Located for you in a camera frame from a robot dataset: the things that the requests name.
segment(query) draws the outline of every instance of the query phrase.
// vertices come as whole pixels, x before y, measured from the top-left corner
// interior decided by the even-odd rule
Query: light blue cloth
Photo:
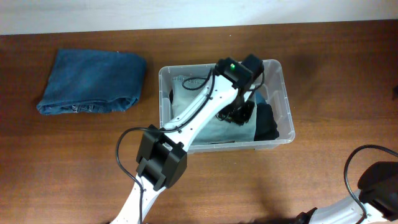
[[[42,101],[41,114],[109,113],[137,103],[146,61],[131,53],[58,51]]]
[[[256,96],[257,104],[260,104],[260,103],[267,104],[266,100],[264,99],[264,97],[262,97],[261,93],[258,92],[258,90],[254,92],[254,95]]]
[[[178,76],[172,79],[173,88],[173,115],[174,117],[182,113],[192,100],[201,92],[199,90],[186,90],[182,82],[188,77]],[[204,80],[190,80],[185,82],[185,86],[195,88],[201,85]],[[209,123],[200,131],[192,145],[226,143],[226,142],[248,142],[253,141],[256,133],[257,104],[253,109],[252,115],[247,123],[240,126],[236,123],[220,121],[212,118]]]

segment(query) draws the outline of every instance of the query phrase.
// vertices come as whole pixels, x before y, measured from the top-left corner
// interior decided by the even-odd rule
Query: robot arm
[[[251,96],[250,88],[263,71],[262,60],[253,55],[249,55],[242,64],[231,58],[220,60],[215,67],[217,75],[213,74],[213,79],[209,80],[185,111],[165,124],[165,130],[156,131],[154,126],[150,126],[155,131],[144,133],[137,156],[139,166],[136,175],[145,189],[142,195],[142,219],[159,194],[173,186],[185,171],[187,152],[197,134],[221,110],[240,108]],[[140,193],[135,183],[112,224],[139,223]]]
[[[364,220],[362,209],[348,196],[329,207],[301,213],[293,224],[374,223],[398,219],[398,162],[373,164],[361,176],[358,188],[354,195],[366,210]]]
[[[242,64],[230,58],[220,60],[215,71],[217,76],[213,74],[213,79],[183,113],[165,124],[163,130],[150,126],[150,130],[144,132],[136,175],[145,189],[142,200],[140,187],[135,183],[112,224],[139,223],[140,214],[145,218],[159,194],[173,186],[187,168],[187,151],[197,134],[217,113],[228,114],[247,101],[252,94],[250,88],[264,66],[250,55]],[[354,194],[366,209],[363,223],[398,219],[398,162],[394,164],[380,166],[383,169],[369,168],[359,181],[360,190]],[[353,198],[346,197],[329,207],[301,213],[292,224],[354,224],[359,223],[362,213]]]

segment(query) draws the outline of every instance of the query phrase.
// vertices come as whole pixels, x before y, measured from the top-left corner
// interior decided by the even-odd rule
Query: plastic storage bin
[[[289,101],[287,100],[286,87],[282,66],[276,60],[263,60],[265,82],[258,91],[271,105],[275,122],[278,125],[279,138],[272,141],[235,142],[226,144],[207,144],[190,146],[188,153],[228,151],[233,149],[273,149],[280,144],[293,141],[295,131],[292,115],[290,114]],[[169,94],[172,90],[172,77],[185,75],[187,77],[204,77],[215,64],[166,66],[159,71],[159,113],[160,127],[173,118],[172,105]],[[262,75],[255,81],[260,83]]]

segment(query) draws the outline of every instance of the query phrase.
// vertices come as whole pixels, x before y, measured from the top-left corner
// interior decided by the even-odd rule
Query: folded jeans
[[[37,110],[41,114],[109,113],[137,103],[146,61],[132,53],[61,49]]]

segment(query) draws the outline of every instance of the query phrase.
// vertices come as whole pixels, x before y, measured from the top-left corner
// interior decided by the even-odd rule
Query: wooden desk
[[[343,167],[362,144],[398,149],[398,21],[285,24],[0,36],[0,222],[105,223],[132,181],[114,146],[134,126],[159,125],[158,71],[254,53],[283,67],[295,140],[273,150],[194,154],[146,222],[237,223],[295,217],[348,195]],[[125,113],[39,115],[59,48],[135,52],[148,69],[140,102]],[[135,170],[141,133],[126,137],[121,160]],[[372,163],[349,168],[354,189]]]

